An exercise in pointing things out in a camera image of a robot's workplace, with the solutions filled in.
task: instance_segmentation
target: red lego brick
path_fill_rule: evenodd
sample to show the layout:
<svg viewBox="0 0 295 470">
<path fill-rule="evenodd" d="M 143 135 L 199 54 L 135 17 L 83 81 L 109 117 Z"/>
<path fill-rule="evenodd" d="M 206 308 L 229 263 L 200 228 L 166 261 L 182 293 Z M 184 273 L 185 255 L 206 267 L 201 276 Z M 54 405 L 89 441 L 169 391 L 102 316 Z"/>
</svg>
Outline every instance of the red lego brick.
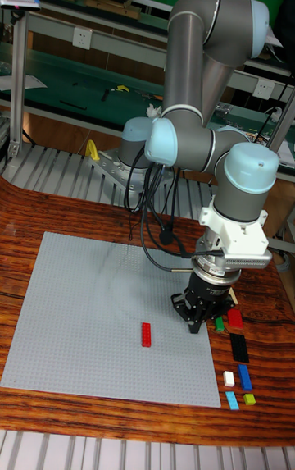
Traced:
<svg viewBox="0 0 295 470">
<path fill-rule="evenodd" d="M 142 323 L 142 346 L 145 348 L 151 348 L 152 346 L 151 325 L 149 322 Z"/>
<path fill-rule="evenodd" d="M 242 315 L 239 309 L 230 309 L 228 311 L 229 326 L 237 328 L 238 330 L 243 329 Z"/>
</svg>

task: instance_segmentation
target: white lego brick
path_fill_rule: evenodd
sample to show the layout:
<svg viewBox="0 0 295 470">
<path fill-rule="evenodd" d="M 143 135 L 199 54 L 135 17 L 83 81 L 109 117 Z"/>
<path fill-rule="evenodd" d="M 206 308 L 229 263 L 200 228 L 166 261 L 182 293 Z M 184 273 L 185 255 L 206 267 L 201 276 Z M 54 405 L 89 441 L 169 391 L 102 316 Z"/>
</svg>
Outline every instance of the white lego brick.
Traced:
<svg viewBox="0 0 295 470">
<path fill-rule="evenodd" d="M 225 386 L 234 386 L 234 374 L 233 372 L 224 372 L 224 382 Z"/>
</svg>

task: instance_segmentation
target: yellow lego brick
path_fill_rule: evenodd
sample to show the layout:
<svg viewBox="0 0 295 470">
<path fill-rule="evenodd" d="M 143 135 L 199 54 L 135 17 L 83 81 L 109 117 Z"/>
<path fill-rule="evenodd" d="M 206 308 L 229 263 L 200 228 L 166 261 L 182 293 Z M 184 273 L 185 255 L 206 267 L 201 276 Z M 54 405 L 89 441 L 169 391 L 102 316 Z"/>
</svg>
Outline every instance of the yellow lego brick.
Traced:
<svg viewBox="0 0 295 470">
<path fill-rule="evenodd" d="M 244 401 L 246 404 L 255 404 L 255 397 L 253 394 L 245 394 Z"/>
</svg>

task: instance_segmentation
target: light blue lego brick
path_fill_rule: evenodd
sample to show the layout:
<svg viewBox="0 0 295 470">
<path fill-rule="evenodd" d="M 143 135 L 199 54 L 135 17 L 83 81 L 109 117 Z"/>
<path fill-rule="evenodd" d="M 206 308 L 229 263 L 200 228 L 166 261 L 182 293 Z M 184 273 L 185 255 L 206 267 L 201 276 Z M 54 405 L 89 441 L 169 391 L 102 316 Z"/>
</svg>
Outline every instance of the light blue lego brick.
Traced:
<svg viewBox="0 0 295 470">
<path fill-rule="evenodd" d="M 233 391 L 225 392 L 226 399 L 228 400 L 229 407 L 231 410 L 239 410 L 238 401 Z"/>
<path fill-rule="evenodd" d="M 253 390 L 247 366 L 244 364 L 238 364 L 238 375 L 241 380 L 243 391 Z"/>
</svg>

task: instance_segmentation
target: gray lego baseplate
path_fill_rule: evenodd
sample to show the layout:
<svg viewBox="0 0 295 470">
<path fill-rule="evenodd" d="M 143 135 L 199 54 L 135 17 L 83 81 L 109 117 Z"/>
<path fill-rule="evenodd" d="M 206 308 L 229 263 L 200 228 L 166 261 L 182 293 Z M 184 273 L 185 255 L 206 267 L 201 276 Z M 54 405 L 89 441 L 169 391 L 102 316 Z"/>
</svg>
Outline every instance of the gray lego baseplate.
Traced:
<svg viewBox="0 0 295 470">
<path fill-rule="evenodd" d="M 191 335 L 170 301 L 187 282 L 140 247 L 45 233 L 1 386 L 220 407 L 207 328 Z M 142 322 L 151 348 L 141 345 Z"/>
</svg>

